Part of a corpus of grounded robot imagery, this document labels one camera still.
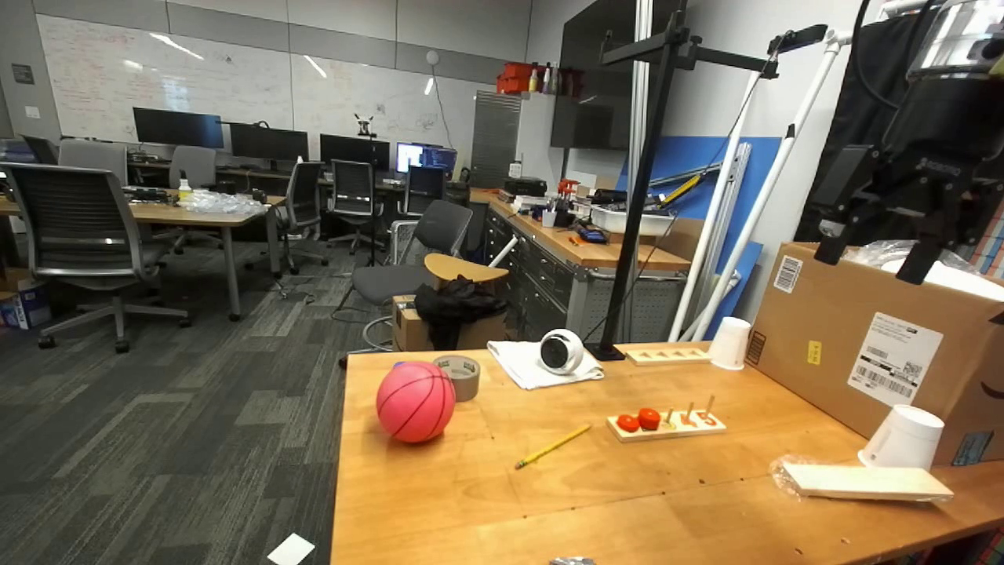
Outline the red ring disc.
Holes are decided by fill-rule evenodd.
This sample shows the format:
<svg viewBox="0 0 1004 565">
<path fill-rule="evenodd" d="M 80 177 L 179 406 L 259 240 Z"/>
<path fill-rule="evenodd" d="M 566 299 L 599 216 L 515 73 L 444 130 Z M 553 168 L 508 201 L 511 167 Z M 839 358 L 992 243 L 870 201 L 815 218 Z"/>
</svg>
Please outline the red ring disc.
<svg viewBox="0 0 1004 565">
<path fill-rule="evenodd" d="M 657 426 L 663 426 L 663 413 L 657 413 L 656 407 L 640 407 L 640 410 L 638 410 L 638 424 L 640 424 L 643 429 L 657 429 Z"/>
<path fill-rule="evenodd" d="M 638 429 L 640 429 L 640 424 L 638 424 L 638 416 L 633 416 L 633 413 L 617 413 L 617 429 L 624 429 L 624 432 L 638 432 Z"/>
</svg>

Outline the white paper cup far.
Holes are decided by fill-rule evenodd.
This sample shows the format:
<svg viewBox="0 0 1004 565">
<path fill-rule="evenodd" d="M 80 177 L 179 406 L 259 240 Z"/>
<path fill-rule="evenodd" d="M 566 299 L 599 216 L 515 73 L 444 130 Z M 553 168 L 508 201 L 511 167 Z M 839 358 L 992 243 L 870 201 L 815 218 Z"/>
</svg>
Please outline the white paper cup far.
<svg viewBox="0 0 1004 565">
<path fill-rule="evenodd" d="M 723 316 L 710 346 L 710 363 L 721 370 L 739 370 L 746 363 L 749 322 L 739 316 Z"/>
</svg>

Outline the white paper cup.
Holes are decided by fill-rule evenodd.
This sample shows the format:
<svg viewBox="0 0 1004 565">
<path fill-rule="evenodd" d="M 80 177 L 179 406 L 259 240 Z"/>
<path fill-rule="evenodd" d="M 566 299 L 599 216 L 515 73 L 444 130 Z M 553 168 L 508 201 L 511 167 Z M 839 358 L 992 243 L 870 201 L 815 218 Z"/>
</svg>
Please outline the white paper cup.
<svg viewBox="0 0 1004 565">
<path fill-rule="evenodd" d="M 710 363 L 721 370 L 739 370 L 746 363 L 749 322 L 739 316 L 723 316 L 710 346 Z"/>
<path fill-rule="evenodd" d="M 945 420 L 915 406 L 895 406 L 870 442 L 856 453 L 866 467 L 929 469 L 945 432 Z"/>
</svg>

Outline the wooden stool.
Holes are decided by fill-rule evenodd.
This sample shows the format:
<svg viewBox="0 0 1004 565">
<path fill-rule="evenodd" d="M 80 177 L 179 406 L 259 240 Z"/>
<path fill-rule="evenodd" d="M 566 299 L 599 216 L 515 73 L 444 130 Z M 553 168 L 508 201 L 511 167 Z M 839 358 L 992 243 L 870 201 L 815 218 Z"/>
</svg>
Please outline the wooden stool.
<svg viewBox="0 0 1004 565">
<path fill-rule="evenodd" d="M 439 254 L 439 252 L 428 252 L 424 256 L 424 271 L 439 283 L 467 279 L 478 286 L 501 283 L 508 275 L 505 266 L 485 266 L 485 264 L 474 264 L 474 261 Z"/>
</svg>

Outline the long workbench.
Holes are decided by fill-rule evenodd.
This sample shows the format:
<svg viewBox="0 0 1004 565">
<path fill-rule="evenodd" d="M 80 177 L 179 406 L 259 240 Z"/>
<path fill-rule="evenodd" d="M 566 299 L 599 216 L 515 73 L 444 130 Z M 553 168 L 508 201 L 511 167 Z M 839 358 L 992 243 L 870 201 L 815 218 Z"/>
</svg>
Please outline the long workbench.
<svg viewBox="0 0 1004 565">
<path fill-rule="evenodd" d="M 497 189 L 474 189 L 471 204 L 482 212 L 481 254 L 508 271 L 508 326 L 520 338 L 565 326 L 595 342 L 608 316 L 621 240 L 594 243 L 575 228 L 543 225 L 531 212 L 518 212 Z M 638 243 L 617 342 L 669 337 L 687 271 L 687 256 L 653 240 Z"/>
</svg>

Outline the grey tape roll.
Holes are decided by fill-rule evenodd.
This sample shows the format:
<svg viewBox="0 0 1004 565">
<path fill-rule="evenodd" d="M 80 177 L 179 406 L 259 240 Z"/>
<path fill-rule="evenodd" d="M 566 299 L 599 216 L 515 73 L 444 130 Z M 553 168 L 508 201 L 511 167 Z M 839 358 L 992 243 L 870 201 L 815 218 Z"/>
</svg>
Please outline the grey tape roll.
<svg viewBox="0 0 1004 565">
<path fill-rule="evenodd" d="M 456 385 L 457 400 L 471 400 L 481 390 L 481 363 L 464 353 L 439 353 L 436 366 L 444 373 L 444 381 Z"/>
</svg>

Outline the pink basketball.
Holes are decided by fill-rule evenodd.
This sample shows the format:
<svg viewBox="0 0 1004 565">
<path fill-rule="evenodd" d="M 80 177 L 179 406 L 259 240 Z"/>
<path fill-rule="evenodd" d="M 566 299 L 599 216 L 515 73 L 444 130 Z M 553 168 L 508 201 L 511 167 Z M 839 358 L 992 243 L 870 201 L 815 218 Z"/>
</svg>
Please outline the pink basketball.
<svg viewBox="0 0 1004 565">
<path fill-rule="evenodd" d="M 377 390 L 377 424 L 391 442 L 439 440 L 456 410 L 456 385 L 428 362 L 398 362 Z"/>
</svg>

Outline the yellow pencil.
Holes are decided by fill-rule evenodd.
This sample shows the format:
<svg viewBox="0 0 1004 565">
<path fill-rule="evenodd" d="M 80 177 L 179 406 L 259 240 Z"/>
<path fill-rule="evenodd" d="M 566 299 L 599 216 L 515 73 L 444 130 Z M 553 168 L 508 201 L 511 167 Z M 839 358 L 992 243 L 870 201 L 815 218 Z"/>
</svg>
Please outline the yellow pencil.
<svg viewBox="0 0 1004 565">
<path fill-rule="evenodd" d="M 539 446 L 537 453 L 515 461 L 515 469 L 531 467 L 533 461 L 544 458 L 550 453 L 558 453 L 561 446 L 575 442 L 578 437 L 589 432 L 589 424 L 581 424 L 578 429 L 565 432 L 561 440 L 553 440 L 550 446 Z"/>
</svg>

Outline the wooden office desk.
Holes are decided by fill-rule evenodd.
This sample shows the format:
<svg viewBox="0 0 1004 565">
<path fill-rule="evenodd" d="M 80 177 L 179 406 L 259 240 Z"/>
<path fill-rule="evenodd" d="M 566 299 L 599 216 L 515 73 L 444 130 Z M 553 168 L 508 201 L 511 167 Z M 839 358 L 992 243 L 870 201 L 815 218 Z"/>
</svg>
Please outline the wooden office desk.
<svg viewBox="0 0 1004 565">
<path fill-rule="evenodd" d="M 257 211 L 221 212 L 221 211 L 186 211 L 176 204 L 160 201 L 139 201 L 131 204 L 133 224 L 146 225 L 179 225 L 179 228 L 217 228 L 221 239 L 221 274 L 225 274 L 225 296 L 228 296 L 228 319 L 242 319 L 242 286 L 238 286 L 238 261 L 235 261 L 235 239 L 232 231 L 257 216 L 267 218 L 267 261 L 268 274 L 279 274 L 279 236 L 277 236 L 277 211 L 284 197 L 268 195 Z"/>
</svg>

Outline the black computer monitor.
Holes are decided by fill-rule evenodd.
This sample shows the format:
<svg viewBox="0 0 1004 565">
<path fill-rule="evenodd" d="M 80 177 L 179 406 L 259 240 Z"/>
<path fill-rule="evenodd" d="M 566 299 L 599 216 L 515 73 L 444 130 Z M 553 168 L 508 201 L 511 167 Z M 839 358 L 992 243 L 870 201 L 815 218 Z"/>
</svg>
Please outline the black computer monitor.
<svg viewBox="0 0 1004 565">
<path fill-rule="evenodd" d="M 291 129 L 262 129 L 257 123 L 232 123 L 228 141 L 235 157 L 298 161 L 307 155 L 307 134 Z"/>
<path fill-rule="evenodd" d="M 193 143 L 193 148 L 221 143 L 221 119 L 214 114 L 133 106 L 131 116 L 133 116 L 133 134 L 140 141 Z"/>
</svg>

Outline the large cardboard box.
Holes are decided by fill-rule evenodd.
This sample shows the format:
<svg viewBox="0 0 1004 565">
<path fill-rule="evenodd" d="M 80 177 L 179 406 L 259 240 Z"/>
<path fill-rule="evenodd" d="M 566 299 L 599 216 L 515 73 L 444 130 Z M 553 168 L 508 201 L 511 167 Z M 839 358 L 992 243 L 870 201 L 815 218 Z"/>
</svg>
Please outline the large cardboard box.
<svg viewBox="0 0 1004 565">
<path fill-rule="evenodd" d="M 871 437 L 895 406 L 945 420 L 937 465 L 1004 458 L 1004 301 L 903 283 L 785 240 L 749 352 L 820 410 Z"/>
</svg>

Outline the white board in plastic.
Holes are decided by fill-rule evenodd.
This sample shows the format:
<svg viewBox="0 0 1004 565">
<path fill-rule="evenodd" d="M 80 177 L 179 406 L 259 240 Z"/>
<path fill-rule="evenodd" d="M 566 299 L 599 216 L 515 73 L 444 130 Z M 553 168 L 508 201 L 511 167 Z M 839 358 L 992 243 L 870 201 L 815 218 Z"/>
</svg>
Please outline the white board in plastic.
<svg viewBox="0 0 1004 565">
<path fill-rule="evenodd" d="M 947 484 L 922 467 L 781 461 L 778 473 L 802 496 L 883 502 L 940 502 L 954 496 Z"/>
</svg>

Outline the grey office chair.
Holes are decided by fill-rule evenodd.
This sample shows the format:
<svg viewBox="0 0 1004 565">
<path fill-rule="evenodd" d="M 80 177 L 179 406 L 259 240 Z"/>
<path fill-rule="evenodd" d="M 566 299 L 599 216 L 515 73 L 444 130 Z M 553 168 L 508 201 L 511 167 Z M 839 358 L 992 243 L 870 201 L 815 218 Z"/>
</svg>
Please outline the grey office chair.
<svg viewBox="0 0 1004 565">
<path fill-rule="evenodd" d="M 123 183 L 109 168 L 7 163 L 17 216 L 27 228 L 27 271 L 41 283 L 64 283 L 103 296 L 80 314 L 38 332 L 52 347 L 61 329 L 114 319 L 116 347 L 126 352 L 126 316 L 165 316 L 191 322 L 186 308 L 126 301 L 127 288 L 152 288 L 164 271 L 160 247 L 131 216 Z"/>
</svg>

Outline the white paper cup near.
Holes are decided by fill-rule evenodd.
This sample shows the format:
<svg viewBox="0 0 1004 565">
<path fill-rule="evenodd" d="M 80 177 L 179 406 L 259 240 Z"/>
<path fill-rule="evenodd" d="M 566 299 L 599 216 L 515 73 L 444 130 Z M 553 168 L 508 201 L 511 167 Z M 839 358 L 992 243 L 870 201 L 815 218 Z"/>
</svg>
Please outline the white paper cup near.
<svg viewBox="0 0 1004 565">
<path fill-rule="evenodd" d="M 866 467 L 929 469 L 945 432 L 945 420 L 915 406 L 895 406 L 870 442 L 856 453 Z"/>
</svg>

